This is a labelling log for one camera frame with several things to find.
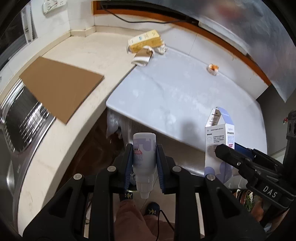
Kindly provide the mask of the silver foil wall sheet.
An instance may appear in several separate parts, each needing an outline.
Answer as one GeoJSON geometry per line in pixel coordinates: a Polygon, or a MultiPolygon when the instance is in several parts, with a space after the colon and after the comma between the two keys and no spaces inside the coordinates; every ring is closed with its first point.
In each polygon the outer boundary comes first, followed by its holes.
{"type": "Polygon", "coordinates": [[[295,43],[263,1],[147,1],[178,11],[231,40],[255,61],[283,101],[295,90],[295,43]]]}

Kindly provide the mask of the orange white jelly cup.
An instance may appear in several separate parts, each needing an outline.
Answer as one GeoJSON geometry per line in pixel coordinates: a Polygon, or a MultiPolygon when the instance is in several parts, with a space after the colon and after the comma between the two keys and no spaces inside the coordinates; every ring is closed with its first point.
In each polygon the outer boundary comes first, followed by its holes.
{"type": "Polygon", "coordinates": [[[207,66],[207,71],[213,75],[213,76],[216,76],[219,72],[219,67],[217,65],[214,65],[214,64],[209,64],[207,66]]]}

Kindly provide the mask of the crumpled white tissue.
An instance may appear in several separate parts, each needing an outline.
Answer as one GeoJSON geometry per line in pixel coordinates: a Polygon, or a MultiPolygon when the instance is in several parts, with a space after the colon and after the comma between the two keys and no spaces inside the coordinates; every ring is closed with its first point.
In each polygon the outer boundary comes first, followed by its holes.
{"type": "Polygon", "coordinates": [[[166,47],[165,42],[162,42],[162,45],[155,47],[154,51],[160,55],[165,54],[165,52],[167,51],[167,47],[166,47]]]}

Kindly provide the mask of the purple white eye-drop box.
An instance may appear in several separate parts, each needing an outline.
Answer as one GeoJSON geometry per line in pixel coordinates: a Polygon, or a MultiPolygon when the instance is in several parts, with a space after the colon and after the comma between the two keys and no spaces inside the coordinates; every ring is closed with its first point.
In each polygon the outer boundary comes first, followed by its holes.
{"type": "Polygon", "coordinates": [[[216,157],[215,149],[220,144],[235,147],[235,128],[229,113],[221,107],[216,107],[211,110],[205,125],[204,174],[213,174],[225,183],[232,177],[232,166],[216,157]]]}

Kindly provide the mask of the pink trouser legs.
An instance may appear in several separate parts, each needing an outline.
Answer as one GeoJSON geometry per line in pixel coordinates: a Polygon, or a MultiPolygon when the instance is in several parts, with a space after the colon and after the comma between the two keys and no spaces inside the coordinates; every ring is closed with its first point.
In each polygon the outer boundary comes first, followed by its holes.
{"type": "Polygon", "coordinates": [[[144,215],[133,200],[120,202],[114,223],[115,240],[173,240],[174,224],[144,215]]]}

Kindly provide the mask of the brown cardboard sheet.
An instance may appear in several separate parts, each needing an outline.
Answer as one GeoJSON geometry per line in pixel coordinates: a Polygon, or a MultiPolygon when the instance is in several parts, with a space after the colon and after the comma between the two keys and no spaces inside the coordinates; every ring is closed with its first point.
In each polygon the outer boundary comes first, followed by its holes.
{"type": "Polygon", "coordinates": [[[67,124],[104,76],[62,62],[38,57],[20,75],[36,99],[67,124]]]}

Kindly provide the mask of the right blue slipper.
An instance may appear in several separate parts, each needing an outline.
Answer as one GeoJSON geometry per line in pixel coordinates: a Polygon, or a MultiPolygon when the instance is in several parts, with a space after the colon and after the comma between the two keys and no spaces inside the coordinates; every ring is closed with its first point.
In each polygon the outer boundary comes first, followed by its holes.
{"type": "Polygon", "coordinates": [[[159,211],[160,211],[159,204],[156,202],[150,202],[145,209],[144,215],[158,216],[159,211]]]}

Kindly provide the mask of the yellow carton box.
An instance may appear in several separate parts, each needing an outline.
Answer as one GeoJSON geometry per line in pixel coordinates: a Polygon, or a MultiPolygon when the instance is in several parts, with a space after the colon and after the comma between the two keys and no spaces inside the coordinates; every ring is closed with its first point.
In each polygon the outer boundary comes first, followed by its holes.
{"type": "Polygon", "coordinates": [[[156,30],[151,30],[129,39],[127,42],[127,51],[136,53],[144,46],[156,48],[161,45],[163,45],[163,41],[159,33],[156,30]]]}

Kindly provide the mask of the torn brown paper cup sleeve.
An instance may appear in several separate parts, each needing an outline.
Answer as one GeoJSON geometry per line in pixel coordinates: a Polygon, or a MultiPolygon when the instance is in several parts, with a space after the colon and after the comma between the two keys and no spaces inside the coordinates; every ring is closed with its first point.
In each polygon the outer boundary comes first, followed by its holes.
{"type": "Polygon", "coordinates": [[[150,46],[143,46],[143,48],[138,51],[133,60],[132,64],[140,67],[145,67],[149,63],[152,56],[154,56],[155,52],[154,49],[150,46]]]}

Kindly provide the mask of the blue slipper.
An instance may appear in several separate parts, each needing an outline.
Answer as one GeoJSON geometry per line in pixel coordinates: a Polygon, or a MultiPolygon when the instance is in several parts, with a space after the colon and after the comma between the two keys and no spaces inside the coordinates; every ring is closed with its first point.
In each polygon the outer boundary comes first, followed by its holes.
{"type": "Polygon", "coordinates": [[[119,193],[119,200],[120,202],[125,201],[125,200],[133,200],[134,194],[137,191],[130,191],[130,190],[126,190],[123,192],[119,193]]]}
{"type": "Polygon", "coordinates": [[[160,211],[159,204],[156,202],[150,202],[145,209],[144,215],[158,216],[159,211],[160,211]]]}

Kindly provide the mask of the left blue slipper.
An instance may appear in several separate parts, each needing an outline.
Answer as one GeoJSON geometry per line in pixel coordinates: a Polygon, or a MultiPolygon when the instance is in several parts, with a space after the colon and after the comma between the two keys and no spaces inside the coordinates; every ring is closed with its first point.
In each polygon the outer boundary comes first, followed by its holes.
{"type": "Polygon", "coordinates": [[[133,200],[134,194],[137,191],[130,191],[130,190],[126,190],[123,192],[119,193],[119,200],[120,202],[125,201],[125,200],[133,200]]]}

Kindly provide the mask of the stainless steel sink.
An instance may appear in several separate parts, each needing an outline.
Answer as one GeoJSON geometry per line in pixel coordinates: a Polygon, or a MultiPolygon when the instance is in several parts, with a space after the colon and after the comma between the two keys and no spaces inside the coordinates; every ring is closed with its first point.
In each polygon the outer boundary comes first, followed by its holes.
{"type": "Polygon", "coordinates": [[[21,79],[1,104],[1,219],[14,230],[25,175],[54,121],[21,79]]]}

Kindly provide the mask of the white plastic bottle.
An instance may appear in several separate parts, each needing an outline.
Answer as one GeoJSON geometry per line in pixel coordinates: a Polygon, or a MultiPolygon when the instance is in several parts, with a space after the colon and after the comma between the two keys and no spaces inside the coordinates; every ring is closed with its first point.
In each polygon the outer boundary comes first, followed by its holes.
{"type": "Polygon", "coordinates": [[[156,135],[135,133],[133,135],[133,172],[137,191],[142,199],[148,199],[154,186],[156,171],[156,135]]]}

